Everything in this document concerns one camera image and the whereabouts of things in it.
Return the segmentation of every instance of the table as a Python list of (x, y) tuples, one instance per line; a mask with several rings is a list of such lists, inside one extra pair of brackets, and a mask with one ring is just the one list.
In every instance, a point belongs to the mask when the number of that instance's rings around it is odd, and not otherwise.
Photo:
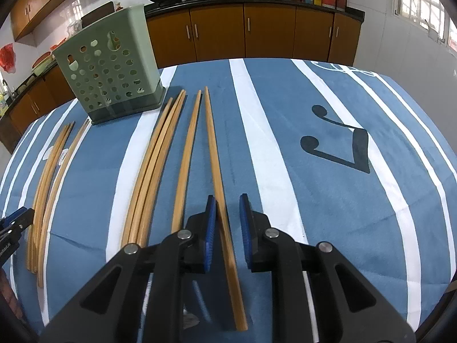
[[(185, 342), (271, 341), (270, 276), (246, 268), (242, 193), (253, 210), (296, 241), (333, 243), (417, 329), (456, 270), (457, 159), (398, 84), (352, 67), (290, 59), (180, 65), (162, 70), (161, 79), (165, 99), (181, 89), (189, 96), (166, 161), (149, 244), (170, 232), (193, 99), (207, 85), (249, 325), (247, 332), (233, 330), (225, 280), (218, 278), (223, 264), (215, 254), (212, 276), (186, 285), (186, 309), (200, 323), (185, 330)], [(44, 289), (37, 290), (25, 269), (25, 239), (13, 266), (5, 265), (37, 331), (119, 250), (158, 115), (148, 111), (85, 130), (50, 223)], [(1, 182), (4, 215), (31, 206), (43, 155), (59, 128), (76, 121), (68, 148), (86, 117), (75, 99), (28, 128)], [(204, 211), (212, 193), (202, 104), (185, 217)]]

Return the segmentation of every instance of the basket base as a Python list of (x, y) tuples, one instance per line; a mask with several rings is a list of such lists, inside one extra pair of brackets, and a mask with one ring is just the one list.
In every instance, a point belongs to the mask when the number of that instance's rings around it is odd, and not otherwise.
[[(96, 109), (89, 112), (88, 115), (92, 120), (92, 125), (101, 124), (102, 122), (115, 120), (120, 117), (133, 115), (139, 112), (150, 111), (151, 109), (157, 109), (162, 105), (165, 97), (165, 88), (162, 82), (159, 81), (155, 91), (148, 95), (143, 95), (141, 98), (132, 99), (130, 104), (127, 106), (123, 103), (117, 103), (111, 108), (116, 108), (114, 112), (108, 112), (106, 108)], [(157, 101), (150, 103), (151, 99), (158, 99)]]

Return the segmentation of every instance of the green plastic basket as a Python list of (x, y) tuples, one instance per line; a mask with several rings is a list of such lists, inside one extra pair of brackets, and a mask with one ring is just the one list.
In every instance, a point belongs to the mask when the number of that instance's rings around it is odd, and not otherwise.
[(87, 26), (53, 51), (93, 124), (161, 106), (165, 89), (143, 5)]

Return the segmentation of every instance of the tablecloth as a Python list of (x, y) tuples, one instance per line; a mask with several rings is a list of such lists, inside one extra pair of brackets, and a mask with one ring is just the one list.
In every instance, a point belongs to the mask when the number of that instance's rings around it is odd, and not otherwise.
[[(208, 86), (238, 275), (248, 319), (236, 332), (220, 255), (195, 276), (185, 304), (199, 324), (185, 342), (270, 342), (271, 281), (244, 261), (238, 200), (296, 241), (333, 243), (417, 329), (456, 270), (457, 159), (392, 79), (352, 67), (290, 59), (232, 59), (161, 70), (165, 100), (185, 89), (149, 244), (171, 230), (194, 99)], [(26, 236), (5, 264), (31, 325), (43, 326), (119, 250), (133, 186), (159, 110), (89, 125), (59, 188), (48, 228), (45, 284), (25, 268)], [(75, 99), (35, 121), (0, 185), (3, 215), (30, 207), (46, 152), (63, 124), (87, 114)], [(213, 194), (204, 103), (191, 159), (185, 217)]]

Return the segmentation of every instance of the silver bolt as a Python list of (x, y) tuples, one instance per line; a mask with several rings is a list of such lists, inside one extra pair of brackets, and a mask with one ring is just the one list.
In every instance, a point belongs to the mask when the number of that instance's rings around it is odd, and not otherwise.
[(178, 232), (178, 238), (181, 240), (189, 239), (192, 236), (192, 232), (189, 230), (181, 230)]
[(265, 236), (269, 239), (275, 239), (279, 236), (279, 231), (276, 228), (268, 228), (265, 230)]
[(324, 253), (330, 253), (333, 250), (333, 246), (328, 242), (321, 242), (319, 244), (319, 250)]
[(137, 251), (138, 251), (137, 244), (128, 244), (128, 245), (125, 245), (125, 247), (124, 247), (124, 252), (129, 255), (135, 254)]

